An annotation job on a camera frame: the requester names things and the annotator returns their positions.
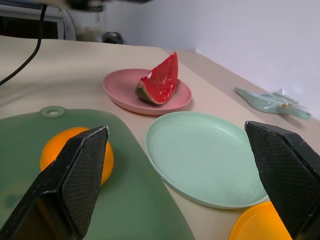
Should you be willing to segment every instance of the watermelon slice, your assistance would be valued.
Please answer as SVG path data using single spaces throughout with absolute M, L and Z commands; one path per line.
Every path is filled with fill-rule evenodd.
M 144 76 L 136 86 L 135 93 L 154 104 L 165 104 L 178 85 L 178 56 L 174 52 L 163 63 Z

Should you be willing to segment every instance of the green cutting board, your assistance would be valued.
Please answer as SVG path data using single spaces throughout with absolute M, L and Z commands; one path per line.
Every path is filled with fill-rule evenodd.
M 59 106 L 0 120 L 0 227 L 41 172 L 47 141 L 69 128 L 99 126 L 109 127 L 114 168 L 100 189 L 85 240 L 193 240 L 128 127 L 108 112 Z

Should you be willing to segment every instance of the orange plate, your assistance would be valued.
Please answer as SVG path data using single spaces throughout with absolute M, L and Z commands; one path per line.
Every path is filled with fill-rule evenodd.
M 292 238 L 269 201 L 246 210 L 233 226 L 229 240 L 292 240 Z

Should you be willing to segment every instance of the cutting board hole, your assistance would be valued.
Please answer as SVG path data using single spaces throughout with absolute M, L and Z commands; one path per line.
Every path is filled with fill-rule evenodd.
M 40 113 L 47 118 L 60 117 L 65 113 L 65 109 L 61 106 L 47 106 L 43 108 Z

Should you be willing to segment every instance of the beige table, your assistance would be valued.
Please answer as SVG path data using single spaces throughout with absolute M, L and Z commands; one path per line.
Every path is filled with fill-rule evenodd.
M 0 79 L 13 72 L 32 53 L 36 41 L 0 36 Z M 179 78 L 191 89 L 191 111 L 208 113 L 241 127 L 253 120 L 298 132 L 317 151 L 320 124 L 282 118 L 251 109 L 233 87 L 257 89 L 232 72 L 192 52 L 178 52 Z M 0 119 L 36 112 L 46 106 L 97 109 L 121 118 L 144 149 L 144 136 L 154 116 L 135 114 L 111 102 L 102 88 L 107 74 L 126 68 L 152 69 L 168 53 L 152 47 L 43 40 L 36 58 L 0 87 Z M 243 212 L 220 210 L 191 202 L 168 188 L 197 240 L 226 240 Z

